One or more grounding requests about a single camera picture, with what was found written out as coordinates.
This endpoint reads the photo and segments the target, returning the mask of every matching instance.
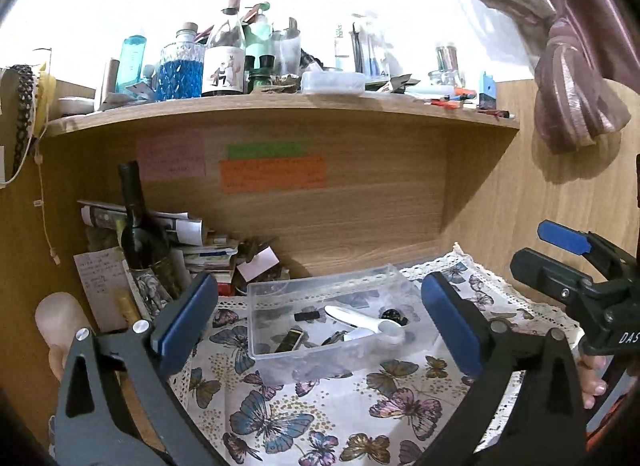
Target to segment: pink curtain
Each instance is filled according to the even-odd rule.
[[[640,31],[622,0],[481,0],[518,25],[536,62],[535,123],[564,153],[622,129],[625,104],[604,78],[640,92]]]

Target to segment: bolt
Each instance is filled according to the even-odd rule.
[[[149,322],[147,320],[138,320],[133,324],[133,332],[136,334],[142,334],[149,328]]]
[[[83,327],[78,332],[76,332],[76,340],[82,341],[86,339],[88,335],[89,335],[89,329],[86,327]]]
[[[507,330],[509,329],[509,326],[502,320],[493,320],[491,322],[491,325],[489,325],[489,327],[491,327],[491,330],[493,332],[498,334],[507,332]]]
[[[556,341],[562,341],[564,340],[564,332],[554,327],[551,329],[551,337]]]

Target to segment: hand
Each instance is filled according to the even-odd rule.
[[[582,388],[582,402],[586,409],[593,408],[596,402],[595,396],[601,396],[607,391],[607,383],[596,375],[596,370],[603,369],[606,363],[605,356],[584,356],[581,354],[578,359],[578,377]]]

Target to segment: tablecloth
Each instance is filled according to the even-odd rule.
[[[416,294],[433,271],[442,271],[488,319],[501,318],[527,333],[559,327],[572,348],[582,335],[560,309],[519,295],[457,244],[442,258],[401,269]],[[426,311],[415,315],[428,316]],[[243,298],[220,299],[183,373],[172,379],[191,419],[230,464],[412,464],[471,384],[439,338],[431,349],[381,363],[376,370],[265,386],[247,353],[246,316]],[[513,374],[479,449],[500,435],[521,381],[522,373]]]

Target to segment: wooden shelf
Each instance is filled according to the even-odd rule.
[[[491,125],[519,129],[520,123],[514,119],[495,118],[472,110],[445,110],[439,106],[426,105],[422,100],[408,96],[310,96],[303,94],[258,94],[257,96],[198,97],[165,102],[155,102],[91,113],[64,117],[49,123],[47,136],[55,137],[63,133],[114,125],[126,121],[154,119],[174,115],[202,115],[210,112],[232,112],[242,110],[344,110],[353,112],[383,112],[417,119],[423,117],[434,126],[447,125]]]

